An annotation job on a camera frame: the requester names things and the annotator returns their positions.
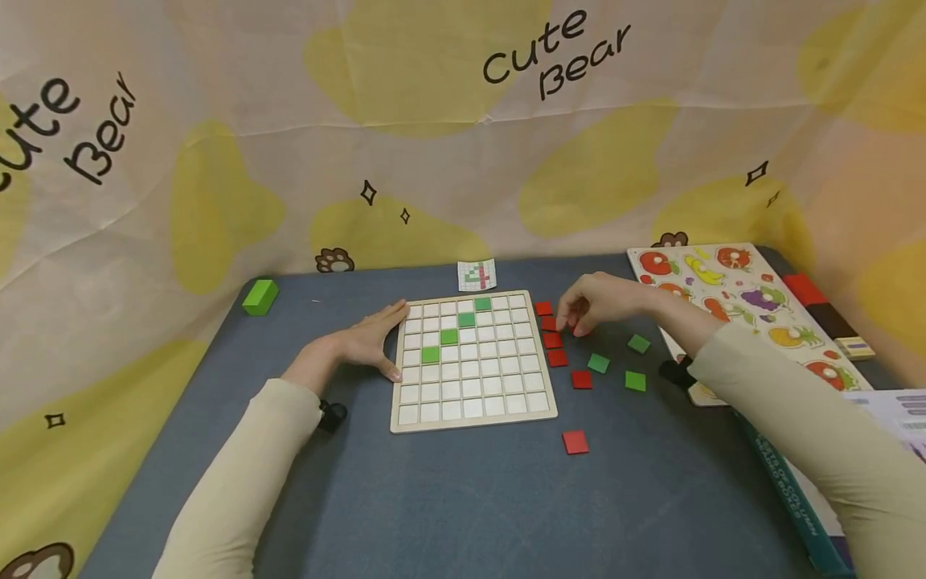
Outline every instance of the red block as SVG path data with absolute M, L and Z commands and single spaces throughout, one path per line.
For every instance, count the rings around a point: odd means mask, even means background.
M 823 292 L 810 281 L 810 278 L 803 273 L 785 275 L 782 281 L 784 281 L 784 284 L 788 286 L 788 289 L 791 290 L 791 293 L 795 295 L 797 301 L 799 301 L 802 306 L 825 304 L 830 301 Z
M 552 350 L 557 347 L 563 347 L 563 338 L 559 334 L 548 332 L 543 334 L 544 347 Z
M 592 373 L 587 370 L 572 373 L 572 387 L 576 390 L 592 389 Z
M 550 302 L 537 302 L 533 305 L 533 308 L 537 312 L 538 316 L 553 315 L 553 306 L 550 305 Z
M 553 316 L 543 316 L 540 319 L 540 329 L 546 332 L 555 332 L 557 330 L 557 319 Z
M 584 454 L 588 452 L 588 441 L 585 440 L 584 430 L 572 430 L 563 433 L 563 443 L 566 445 L 566 454 Z
M 550 362 L 550 368 L 569 365 L 566 361 L 566 350 L 549 350 L 546 352 L 546 359 Z

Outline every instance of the yellow blob pattern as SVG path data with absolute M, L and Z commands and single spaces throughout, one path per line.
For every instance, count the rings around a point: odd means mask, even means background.
M 0 436 L 0 568 L 63 542 L 80 572 L 205 353 L 170 342 Z M 49 429 L 46 414 L 64 425 Z
M 619 108 L 561 145 L 520 192 L 524 226 L 553 239 L 643 203 L 658 188 L 655 156 L 677 112 L 675 103 L 661 100 Z
M 12 127 L 15 121 L 16 117 L 10 111 L 8 103 L 0 98 L 0 127 Z M 16 162 L 22 160 L 19 145 L 5 134 L 0 135 L 0 155 Z M 6 167 L 0 167 L 0 170 L 9 173 L 12 178 L 6 190 L 0 192 L 0 280 L 2 280 L 13 263 L 22 232 L 26 229 L 26 219 L 29 217 L 30 183 L 25 172 Z
M 549 10 L 550 0 L 356 0 L 341 26 L 308 40 L 303 58 L 358 124 L 407 137 L 452 134 L 483 120 L 514 82 L 514 71 L 487 82 L 486 59 L 515 49 L 526 61 Z
M 408 225 L 400 218 L 403 209 Z M 313 255 L 341 247 L 357 269 L 417 267 L 474 261 L 492 256 L 475 233 L 437 219 L 409 204 L 376 194 L 372 207 L 361 198 L 329 205 L 316 214 L 308 242 Z
M 923 7 L 922 0 L 881 0 L 817 29 L 797 62 L 807 97 L 872 129 L 926 131 Z
M 858 276 L 865 314 L 895 340 L 926 358 L 926 241 L 901 245 Z
M 180 284 L 194 294 L 216 289 L 235 254 L 269 237 L 285 207 L 247 174 L 232 130 L 208 121 L 183 144 L 173 173 L 170 250 Z
M 743 241 L 769 245 L 799 270 L 813 271 L 813 242 L 801 207 L 787 186 L 769 175 L 749 187 L 743 175 L 686 191 L 672 199 L 653 223 L 654 239 L 665 232 L 686 232 L 692 245 Z

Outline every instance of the beige sleeve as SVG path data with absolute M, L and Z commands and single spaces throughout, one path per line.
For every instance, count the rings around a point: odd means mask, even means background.
M 268 380 L 183 505 L 154 579 L 250 579 L 293 458 L 320 420 L 314 393 Z
M 860 579 L 926 577 L 926 466 L 826 382 L 728 323 L 689 372 L 827 498 Z

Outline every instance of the wooden grid board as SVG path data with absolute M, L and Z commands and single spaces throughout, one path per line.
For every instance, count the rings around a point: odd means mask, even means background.
M 394 434 L 557 416 L 527 291 L 409 305 L 395 356 L 402 382 L 393 386 Z
M 837 390 L 871 390 L 871 384 L 797 301 L 752 244 L 681 245 L 627 250 L 642 283 L 687 299 L 715 317 L 740 323 L 785 356 Z M 662 333 L 674 358 L 685 352 Z M 688 396 L 697 406 L 726 406 L 695 384 Z

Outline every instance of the hand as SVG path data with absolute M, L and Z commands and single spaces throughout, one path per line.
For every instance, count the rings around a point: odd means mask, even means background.
M 408 315 L 408 304 L 400 299 L 369 315 L 346 330 L 329 334 L 302 348 L 281 378 L 302 385 L 321 396 L 328 378 L 341 362 L 375 366 L 393 382 L 402 372 L 382 351 L 386 335 Z
M 602 271 L 586 273 L 559 299 L 557 331 L 587 335 L 602 321 L 618 321 L 644 312 L 653 288 Z

